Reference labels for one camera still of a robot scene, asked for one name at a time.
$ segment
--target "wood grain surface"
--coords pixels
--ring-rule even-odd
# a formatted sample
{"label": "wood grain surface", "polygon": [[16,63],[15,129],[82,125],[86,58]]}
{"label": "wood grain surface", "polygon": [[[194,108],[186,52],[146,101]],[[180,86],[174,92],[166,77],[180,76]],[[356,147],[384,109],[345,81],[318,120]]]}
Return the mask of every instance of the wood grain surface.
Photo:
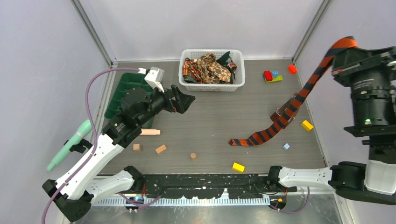
{"label": "wood grain surface", "polygon": [[[227,143],[230,138],[247,138],[269,127],[272,124],[269,117],[276,108],[301,89],[297,76],[287,70],[290,64],[291,60],[245,60],[243,87],[235,92],[202,92],[187,91],[179,84],[179,62],[120,63],[119,67],[162,68],[165,88],[176,84],[196,100],[185,114],[160,112],[153,128],[160,129],[161,135],[139,136],[133,143],[140,143],[141,152],[133,151],[130,144],[101,173],[118,173],[128,165],[144,174],[236,173],[232,170],[234,162],[245,166],[245,173],[267,173],[272,165],[325,167],[314,131],[307,132],[301,126],[304,120],[310,121],[305,105],[285,130],[263,145],[232,147]],[[265,70],[279,71],[283,81],[265,83],[262,78]],[[123,73],[117,72],[113,90]],[[288,150],[283,149],[285,143],[290,145]],[[164,144],[167,150],[157,154],[156,148]],[[191,161],[191,153],[197,155],[195,161]]]}

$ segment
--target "wooden block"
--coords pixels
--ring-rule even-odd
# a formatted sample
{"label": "wooden block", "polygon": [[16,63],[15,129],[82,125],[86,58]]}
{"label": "wooden block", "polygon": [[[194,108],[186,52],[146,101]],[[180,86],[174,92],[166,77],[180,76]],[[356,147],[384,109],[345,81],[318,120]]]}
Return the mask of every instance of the wooden block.
{"label": "wooden block", "polygon": [[305,128],[308,132],[313,129],[313,125],[311,125],[307,120],[301,123],[301,126]]}
{"label": "wooden block", "polygon": [[150,129],[150,128],[142,128],[140,135],[160,135],[161,130],[159,129]]}
{"label": "wooden block", "polygon": [[134,151],[137,151],[137,152],[141,151],[140,144],[134,144]]}
{"label": "wooden block", "polygon": [[192,161],[195,161],[197,159],[197,155],[195,153],[191,153],[190,157]]}
{"label": "wooden block", "polygon": [[160,147],[158,147],[156,149],[156,152],[157,152],[157,154],[161,154],[165,150],[166,150],[166,146],[165,145],[161,145]]}
{"label": "wooden block", "polygon": [[233,170],[243,173],[243,171],[245,170],[245,167],[243,165],[240,165],[235,162],[233,165]]}

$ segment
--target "patterned fabric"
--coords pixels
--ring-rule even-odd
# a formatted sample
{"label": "patterned fabric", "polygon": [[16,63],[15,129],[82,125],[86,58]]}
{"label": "patterned fabric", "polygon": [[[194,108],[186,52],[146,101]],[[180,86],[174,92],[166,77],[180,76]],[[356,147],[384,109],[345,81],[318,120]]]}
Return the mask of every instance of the patterned fabric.
{"label": "patterned fabric", "polygon": [[281,131],[281,129],[288,123],[288,120],[293,117],[296,111],[303,104],[308,94],[315,86],[316,82],[322,77],[322,75],[332,64],[332,59],[334,56],[348,48],[354,47],[357,47],[357,43],[352,36],[344,37],[338,40],[325,54],[322,62],[308,79],[303,89],[300,90],[297,96],[292,100],[291,104],[286,108],[285,112],[279,116],[279,118],[275,120],[269,128],[255,132],[247,139],[230,139],[228,143],[231,146],[257,146],[273,138],[278,132]]}
{"label": "patterned fabric", "polygon": [[233,71],[237,69],[235,63],[230,60],[227,67],[216,62],[216,56],[208,53],[199,59],[185,58],[183,65],[183,77],[187,83],[194,84],[232,84]]}

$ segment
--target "green plastic tray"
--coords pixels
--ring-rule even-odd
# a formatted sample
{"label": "green plastic tray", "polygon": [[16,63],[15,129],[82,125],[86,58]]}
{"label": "green plastic tray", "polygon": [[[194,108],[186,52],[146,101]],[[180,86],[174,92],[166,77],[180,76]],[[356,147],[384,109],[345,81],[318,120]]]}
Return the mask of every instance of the green plastic tray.
{"label": "green plastic tray", "polygon": [[[121,76],[120,82],[118,82],[117,88],[110,100],[109,106],[105,112],[105,118],[111,119],[115,115],[121,112],[120,105],[121,99],[125,97],[128,90],[132,88],[142,88],[146,91],[147,95],[150,95],[153,89],[144,80],[143,74],[138,73],[124,73]],[[146,124],[142,125],[142,128],[151,128],[153,125],[154,118],[150,119]]]}

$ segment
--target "black cable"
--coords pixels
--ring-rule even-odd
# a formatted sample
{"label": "black cable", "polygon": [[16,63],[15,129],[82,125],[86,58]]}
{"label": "black cable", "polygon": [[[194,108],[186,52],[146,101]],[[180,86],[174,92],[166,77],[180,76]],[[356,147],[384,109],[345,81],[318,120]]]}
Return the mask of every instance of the black cable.
{"label": "black cable", "polygon": [[260,192],[260,193],[262,193],[262,194],[265,194],[265,195],[276,195],[277,193],[279,193],[279,191],[277,191],[277,192],[274,193],[274,194],[264,193],[264,192],[260,191],[260,190],[256,187],[255,183],[253,183],[253,186],[256,188],[256,190],[257,190],[258,192]]}

